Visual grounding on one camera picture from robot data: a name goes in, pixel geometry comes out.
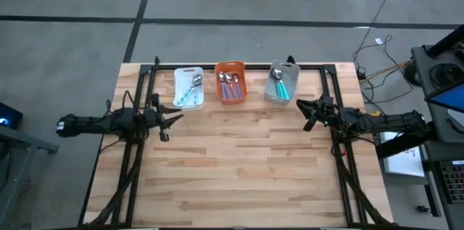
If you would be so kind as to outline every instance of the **spoon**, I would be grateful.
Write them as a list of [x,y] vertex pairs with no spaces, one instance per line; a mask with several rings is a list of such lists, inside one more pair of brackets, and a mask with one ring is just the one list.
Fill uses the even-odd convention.
[[201,84],[203,83],[203,76],[200,75],[200,74],[197,74],[194,76],[193,80],[192,80],[192,86],[190,87],[190,89],[181,97],[181,99],[179,99],[177,105],[179,106],[183,106],[185,103],[186,103],[186,100],[188,99],[188,97],[191,95],[191,92],[196,90]]
[[282,81],[282,70],[278,68],[273,68],[272,76],[275,78],[275,84],[277,86],[277,96],[283,99],[290,99],[289,93]]
[[234,99],[237,99],[237,93],[235,92],[235,89],[233,88],[233,85],[231,83],[232,81],[232,75],[230,73],[226,73],[225,74],[225,80],[227,81],[227,83],[229,83],[229,86],[231,87],[231,91],[232,91],[232,94],[233,94],[233,98]]
[[235,84],[237,86],[237,92],[239,93],[239,98],[241,99],[243,96],[241,95],[241,89],[240,89],[240,84],[239,84],[239,76],[237,74],[233,74],[232,79],[233,79],[233,81],[235,81]]
[[223,97],[223,99],[230,99],[231,96],[229,95],[229,91],[228,89],[225,87],[225,75],[224,75],[224,72],[219,72],[217,74],[217,76],[219,77],[219,81],[220,81],[220,88],[221,88],[221,96]]

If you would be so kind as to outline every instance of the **wood plank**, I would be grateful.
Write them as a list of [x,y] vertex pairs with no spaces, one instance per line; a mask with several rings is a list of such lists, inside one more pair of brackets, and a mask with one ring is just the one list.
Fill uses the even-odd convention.
[[[122,65],[112,109],[121,106],[124,91],[134,95],[139,67]],[[344,105],[363,110],[353,64],[336,67]],[[168,131],[169,142],[159,141],[157,129],[150,131],[133,226],[346,226],[330,131],[317,124],[304,132],[305,119],[295,105],[296,98],[315,100],[321,95],[319,73],[300,73],[298,95],[287,106],[263,99],[267,75],[247,71],[246,102],[225,106],[216,99],[214,73],[206,70],[204,109],[185,112]],[[157,72],[154,91],[166,106],[172,106],[174,84],[172,71]],[[329,87],[333,91],[330,79]],[[115,140],[105,136],[102,146]],[[392,220],[375,148],[358,141],[353,149],[363,191]],[[124,143],[119,143],[100,154],[85,222],[98,216],[116,190],[123,150]]]

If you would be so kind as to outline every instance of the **plastic bin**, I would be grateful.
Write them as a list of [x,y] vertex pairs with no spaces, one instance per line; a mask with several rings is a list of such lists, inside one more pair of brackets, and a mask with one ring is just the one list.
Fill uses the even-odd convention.
[[[282,70],[282,82],[285,85],[287,92],[289,93],[290,99],[283,99],[277,95],[277,86],[276,80],[272,76],[273,68],[278,68]],[[296,64],[283,62],[280,60],[274,60],[270,65],[268,82],[266,83],[266,88],[264,91],[264,99],[268,102],[276,104],[288,104],[295,96],[297,92],[298,84],[298,75],[299,75],[299,66]]]
[[173,104],[182,110],[201,110],[204,106],[204,84],[202,83],[193,91],[187,98],[184,104],[180,105],[179,100],[185,95],[192,87],[195,75],[203,76],[203,69],[200,67],[185,67],[174,70],[175,78],[175,96]]
[[[237,74],[239,77],[239,85],[241,89],[242,98],[239,99],[223,99],[222,98],[222,91],[221,91],[221,82],[219,80],[219,72],[230,73],[230,74]],[[215,66],[215,77],[216,77],[216,96],[223,104],[240,104],[245,102],[247,99],[247,82],[245,82],[245,64],[240,61],[233,61],[233,62],[219,62]],[[237,90],[237,86],[235,82],[233,82],[233,87]]]

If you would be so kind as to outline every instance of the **blue screen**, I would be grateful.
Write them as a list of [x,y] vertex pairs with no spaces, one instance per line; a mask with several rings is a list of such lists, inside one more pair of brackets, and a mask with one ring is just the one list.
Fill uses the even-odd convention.
[[436,95],[432,98],[432,100],[464,112],[464,84]]

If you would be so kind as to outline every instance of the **gray floor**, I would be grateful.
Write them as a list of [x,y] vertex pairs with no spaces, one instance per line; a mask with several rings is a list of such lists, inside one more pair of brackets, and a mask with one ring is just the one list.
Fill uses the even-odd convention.
[[[144,16],[163,18],[309,20],[371,22],[383,0],[149,0]],[[462,22],[464,0],[387,0],[377,22]],[[0,0],[0,15],[135,17],[140,0]],[[91,176],[99,136],[61,139],[57,119],[70,112],[101,115],[115,87],[132,24],[0,22],[0,102],[24,112],[21,129],[61,144],[55,156],[40,154],[30,176],[33,188],[21,196],[17,221],[35,229],[75,226]],[[247,26],[142,25],[132,62],[269,62],[294,55],[300,62],[349,62],[366,29]],[[393,35],[388,52],[398,62],[410,48],[432,44],[450,30],[372,29],[365,45]],[[360,53],[373,73],[392,62],[378,46]],[[400,74],[376,90],[376,100],[408,90]],[[430,118],[420,89],[382,104],[386,112],[416,109]],[[447,229],[443,218],[415,212],[427,205],[421,186],[385,176],[396,222]]]

